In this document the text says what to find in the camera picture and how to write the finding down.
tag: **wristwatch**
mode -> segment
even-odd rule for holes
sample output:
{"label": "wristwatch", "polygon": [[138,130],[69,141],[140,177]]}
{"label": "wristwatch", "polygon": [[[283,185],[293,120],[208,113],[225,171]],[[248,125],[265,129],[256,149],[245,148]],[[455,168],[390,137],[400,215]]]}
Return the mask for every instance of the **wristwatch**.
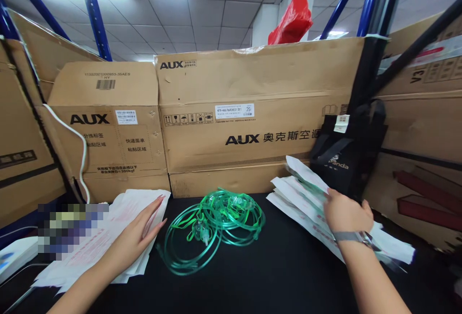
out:
{"label": "wristwatch", "polygon": [[365,244],[373,251],[382,251],[379,247],[377,247],[373,240],[372,236],[368,234],[366,231],[357,231],[357,232],[334,232],[334,237],[337,242],[343,240],[352,240],[362,244]]}

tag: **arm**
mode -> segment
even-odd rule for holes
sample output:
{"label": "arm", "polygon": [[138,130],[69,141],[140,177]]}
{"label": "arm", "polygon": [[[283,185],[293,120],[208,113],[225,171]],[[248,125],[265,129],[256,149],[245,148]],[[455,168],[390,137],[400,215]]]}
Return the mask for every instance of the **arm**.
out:
{"label": "arm", "polygon": [[100,293],[123,271],[129,268],[164,226],[166,219],[156,225],[144,238],[143,230],[162,203],[159,196],[122,231],[103,257],[71,286],[48,311],[49,314],[83,314]]}
{"label": "arm", "polygon": [[[357,202],[332,189],[329,189],[327,199],[324,213],[332,231],[370,232],[374,220],[367,201],[363,201],[361,207]],[[372,249],[355,241],[340,241],[338,246],[362,314],[411,313]]]}

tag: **black table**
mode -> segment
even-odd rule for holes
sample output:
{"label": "black table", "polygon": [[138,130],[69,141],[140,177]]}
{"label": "black table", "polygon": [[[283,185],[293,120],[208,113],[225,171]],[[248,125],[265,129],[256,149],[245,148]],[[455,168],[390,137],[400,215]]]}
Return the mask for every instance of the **black table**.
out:
{"label": "black table", "polygon": [[[191,276],[170,273],[153,248],[145,274],[110,285],[89,313],[357,313],[345,265],[267,201],[266,194],[252,196],[267,218],[257,241],[241,248],[222,243],[211,262]],[[165,216],[171,222],[199,201],[170,199]],[[156,243],[164,242],[166,230]],[[178,241],[179,251],[187,243]],[[420,281],[418,272],[386,271],[412,313],[456,312],[447,298]],[[8,292],[19,291],[15,298],[27,290],[38,270],[31,272],[8,284]],[[14,313],[45,313],[60,298],[56,292],[39,288]]]}

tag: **human hand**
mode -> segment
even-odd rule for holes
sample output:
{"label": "human hand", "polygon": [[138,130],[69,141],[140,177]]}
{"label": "human hand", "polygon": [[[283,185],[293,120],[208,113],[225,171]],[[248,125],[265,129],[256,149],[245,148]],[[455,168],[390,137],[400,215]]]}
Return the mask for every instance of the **human hand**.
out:
{"label": "human hand", "polygon": [[133,221],[115,239],[102,258],[94,266],[105,275],[113,279],[129,268],[157,236],[167,219],[157,224],[151,232],[143,238],[143,231],[151,216],[159,208],[164,195],[143,209]]}
{"label": "human hand", "polygon": [[362,207],[356,201],[328,188],[324,215],[332,232],[370,232],[374,225],[374,216],[369,203],[363,200]]}

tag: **green oxygen tubing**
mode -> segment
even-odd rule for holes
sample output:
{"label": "green oxygen tubing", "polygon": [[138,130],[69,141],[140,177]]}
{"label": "green oxygen tubing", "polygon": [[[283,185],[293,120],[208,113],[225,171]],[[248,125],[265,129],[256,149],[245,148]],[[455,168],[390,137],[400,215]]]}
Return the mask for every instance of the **green oxygen tubing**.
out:
{"label": "green oxygen tubing", "polygon": [[[200,203],[181,212],[168,227],[163,248],[161,244],[156,248],[172,273],[187,276],[205,267],[222,241],[243,247],[257,240],[265,221],[265,214],[250,196],[218,188]],[[196,257],[184,260],[175,252],[172,241],[176,230],[187,228],[191,229],[187,241],[202,241],[205,249]],[[248,233],[245,237],[238,237],[234,232],[237,229]]]}

